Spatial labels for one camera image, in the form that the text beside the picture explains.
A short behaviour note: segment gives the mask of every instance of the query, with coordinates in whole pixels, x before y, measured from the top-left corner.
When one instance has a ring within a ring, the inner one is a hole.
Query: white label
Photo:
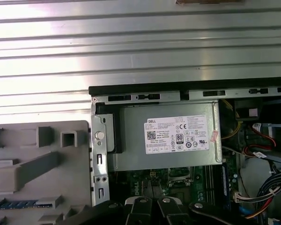
[[[258,132],[260,132],[261,123],[254,123],[252,127],[253,127],[255,130],[257,130]]]
[[[147,154],[209,149],[205,115],[153,118],[144,127]]]
[[[253,152],[253,155],[255,155],[257,158],[266,158],[266,155],[261,153],[260,151]]]

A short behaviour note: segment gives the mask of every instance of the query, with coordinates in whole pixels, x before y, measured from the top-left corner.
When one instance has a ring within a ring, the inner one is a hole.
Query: cable bundle
[[[281,192],[281,172],[278,172],[274,169],[277,173],[270,176],[261,186],[256,198],[250,198],[249,202],[256,203],[256,211],[246,216],[246,218],[254,218],[258,216],[258,222],[262,225],[267,225],[267,219],[263,219],[261,213],[264,212],[269,204],[272,202],[274,196]]]

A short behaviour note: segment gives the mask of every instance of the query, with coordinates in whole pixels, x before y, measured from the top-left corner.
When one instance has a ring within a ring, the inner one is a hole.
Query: cable clamp
[[[276,193],[270,188],[269,190],[268,190],[273,196],[276,196]]]

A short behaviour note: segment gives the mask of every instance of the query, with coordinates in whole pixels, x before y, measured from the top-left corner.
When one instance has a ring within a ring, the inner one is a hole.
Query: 80 plus logo
[[[176,135],[176,143],[177,144],[183,144],[184,143],[183,134],[177,134]]]

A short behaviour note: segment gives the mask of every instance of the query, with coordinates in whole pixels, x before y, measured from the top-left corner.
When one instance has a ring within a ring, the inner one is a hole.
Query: connector
[[[233,192],[233,201],[235,203],[240,203],[241,201],[237,199],[237,195],[240,195],[240,192],[237,191]]]

